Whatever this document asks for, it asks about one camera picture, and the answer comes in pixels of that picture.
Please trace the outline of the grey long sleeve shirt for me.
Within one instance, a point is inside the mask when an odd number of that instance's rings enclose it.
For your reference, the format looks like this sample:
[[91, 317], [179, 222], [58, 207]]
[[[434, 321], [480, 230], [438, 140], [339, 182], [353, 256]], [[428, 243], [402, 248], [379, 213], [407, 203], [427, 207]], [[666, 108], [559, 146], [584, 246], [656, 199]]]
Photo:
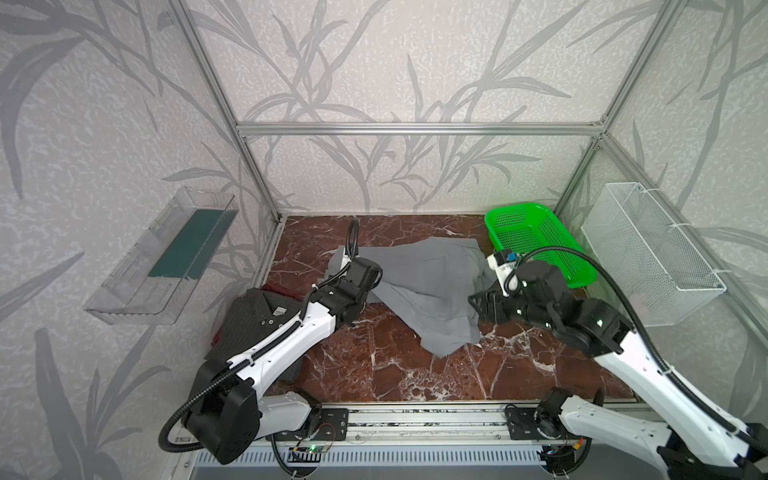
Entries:
[[479, 314], [469, 297], [496, 282], [486, 256], [471, 238], [430, 237], [391, 247], [362, 247], [359, 254], [383, 269], [369, 295], [382, 303], [443, 358], [481, 339]]

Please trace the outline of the green plastic basket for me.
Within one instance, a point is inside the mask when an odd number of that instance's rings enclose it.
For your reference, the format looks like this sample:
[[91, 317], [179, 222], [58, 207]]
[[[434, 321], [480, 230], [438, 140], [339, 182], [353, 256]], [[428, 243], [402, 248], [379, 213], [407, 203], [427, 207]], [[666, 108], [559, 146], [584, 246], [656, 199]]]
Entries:
[[[527, 254], [541, 247], [560, 246], [584, 252], [552, 210], [538, 203], [522, 203], [490, 210], [484, 216], [489, 238], [496, 250]], [[597, 280], [598, 272], [587, 261], [561, 251], [537, 254], [560, 268], [570, 288], [583, 288]]]

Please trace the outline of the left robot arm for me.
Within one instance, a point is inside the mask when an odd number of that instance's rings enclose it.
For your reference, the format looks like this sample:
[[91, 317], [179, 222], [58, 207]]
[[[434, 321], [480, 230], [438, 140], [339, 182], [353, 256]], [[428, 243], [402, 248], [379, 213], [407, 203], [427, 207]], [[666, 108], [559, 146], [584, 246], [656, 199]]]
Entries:
[[269, 395], [268, 389], [312, 347], [357, 320], [382, 277], [375, 262], [345, 258], [341, 270], [314, 286], [275, 332], [228, 360], [206, 361], [188, 400], [162, 427], [160, 448], [205, 450], [228, 464], [257, 439], [305, 429], [316, 403], [295, 392]]

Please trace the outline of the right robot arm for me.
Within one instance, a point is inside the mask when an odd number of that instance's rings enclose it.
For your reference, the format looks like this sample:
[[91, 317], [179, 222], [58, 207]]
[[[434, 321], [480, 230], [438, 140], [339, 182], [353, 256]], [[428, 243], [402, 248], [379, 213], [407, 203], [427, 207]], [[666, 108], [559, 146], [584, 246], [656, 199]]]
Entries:
[[539, 327], [594, 360], [639, 395], [659, 416], [650, 422], [621, 414], [563, 388], [552, 389], [525, 418], [544, 438], [597, 440], [658, 468], [668, 479], [764, 479], [767, 428], [729, 414], [664, 360], [628, 297], [599, 264], [593, 266], [624, 309], [581, 299], [561, 271], [511, 253], [487, 259], [498, 284], [469, 298], [496, 324], [519, 320]]

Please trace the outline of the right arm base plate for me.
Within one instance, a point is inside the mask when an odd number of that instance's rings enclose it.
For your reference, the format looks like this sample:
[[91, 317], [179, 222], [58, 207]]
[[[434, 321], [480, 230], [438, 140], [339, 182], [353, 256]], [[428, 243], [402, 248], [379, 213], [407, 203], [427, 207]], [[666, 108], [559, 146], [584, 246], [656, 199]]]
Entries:
[[512, 440], [548, 440], [576, 442], [581, 437], [568, 432], [559, 417], [539, 407], [508, 404], [504, 409], [507, 429]]

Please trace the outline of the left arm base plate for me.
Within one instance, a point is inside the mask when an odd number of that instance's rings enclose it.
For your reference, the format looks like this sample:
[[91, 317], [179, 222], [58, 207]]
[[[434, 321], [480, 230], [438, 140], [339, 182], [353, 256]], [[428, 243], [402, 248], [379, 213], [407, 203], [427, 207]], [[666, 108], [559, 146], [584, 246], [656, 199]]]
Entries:
[[278, 432], [273, 437], [278, 442], [343, 441], [347, 437], [349, 417], [349, 409], [323, 407], [321, 410], [311, 412], [309, 418], [298, 430]]

